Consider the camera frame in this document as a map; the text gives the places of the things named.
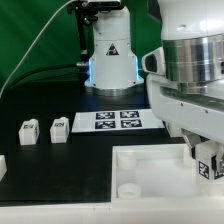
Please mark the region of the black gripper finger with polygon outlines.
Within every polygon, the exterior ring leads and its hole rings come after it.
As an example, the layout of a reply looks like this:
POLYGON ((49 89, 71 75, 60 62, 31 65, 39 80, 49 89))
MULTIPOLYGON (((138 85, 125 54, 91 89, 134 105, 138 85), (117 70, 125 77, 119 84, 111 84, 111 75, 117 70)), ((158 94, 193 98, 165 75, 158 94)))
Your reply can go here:
POLYGON ((224 149, 218 150, 215 155, 215 170, 219 173, 224 173, 224 149))

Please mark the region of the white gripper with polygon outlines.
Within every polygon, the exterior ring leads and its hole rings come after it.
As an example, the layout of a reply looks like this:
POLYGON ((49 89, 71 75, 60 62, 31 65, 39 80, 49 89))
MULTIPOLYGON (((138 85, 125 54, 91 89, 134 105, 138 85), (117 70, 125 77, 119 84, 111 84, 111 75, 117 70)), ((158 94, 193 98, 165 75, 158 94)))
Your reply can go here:
POLYGON ((221 82, 213 83, 207 95, 181 93, 174 82, 160 75, 149 74, 146 83, 153 113, 160 120, 185 129, 182 135, 192 158, 195 146, 201 143, 200 136, 224 144, 221 82))

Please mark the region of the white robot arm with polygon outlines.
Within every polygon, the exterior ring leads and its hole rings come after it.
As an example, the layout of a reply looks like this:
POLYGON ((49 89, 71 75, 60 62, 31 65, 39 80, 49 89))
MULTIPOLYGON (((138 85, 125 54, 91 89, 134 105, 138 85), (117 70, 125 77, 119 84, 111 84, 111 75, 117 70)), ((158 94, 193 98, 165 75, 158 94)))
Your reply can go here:
POLYGON ((201 168, 224 173, 224 0, 147 0, 161 46, 137 59, 121 0, 97 11, 87 85, 102 94, 145 84, 154 115, 181 129, 201 168))

